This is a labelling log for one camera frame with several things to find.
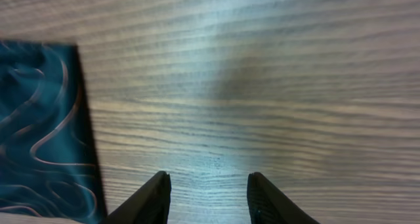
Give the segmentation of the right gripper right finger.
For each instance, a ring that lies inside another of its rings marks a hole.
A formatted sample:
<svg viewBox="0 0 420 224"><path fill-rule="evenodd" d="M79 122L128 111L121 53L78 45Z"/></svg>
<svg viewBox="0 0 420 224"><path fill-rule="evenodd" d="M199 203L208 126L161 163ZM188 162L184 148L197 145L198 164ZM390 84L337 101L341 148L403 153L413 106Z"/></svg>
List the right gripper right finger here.
<svg viewBox="0 0 420 224"><path fill-rule="evenodd" d="M262 173L250 173L247 203L252 224L319 224Z"/></svg>

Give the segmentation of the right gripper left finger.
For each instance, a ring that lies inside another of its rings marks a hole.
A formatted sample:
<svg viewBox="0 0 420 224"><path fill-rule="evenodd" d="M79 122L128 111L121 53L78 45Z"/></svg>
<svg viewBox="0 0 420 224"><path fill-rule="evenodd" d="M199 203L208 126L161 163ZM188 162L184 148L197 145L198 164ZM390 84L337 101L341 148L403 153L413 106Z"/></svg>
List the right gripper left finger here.
<svg viewBox="0 0 420 224"><path fill-rule="evenodd" d="M170 175L159 171L101 224L167 224L170 203Z"/></svg>

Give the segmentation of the black orange patterned jersey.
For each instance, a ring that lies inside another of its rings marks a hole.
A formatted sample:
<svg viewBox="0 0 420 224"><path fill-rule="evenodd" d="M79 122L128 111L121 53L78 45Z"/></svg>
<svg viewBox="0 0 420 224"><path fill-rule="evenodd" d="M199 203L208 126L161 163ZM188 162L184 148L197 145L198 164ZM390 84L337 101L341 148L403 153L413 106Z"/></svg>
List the black orange patterned jersey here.
<svg viewBox="0 0 420 224"><path fill-rule="evenodd" d="M77 47L1 42L1 211L106 216Z"/></svg>

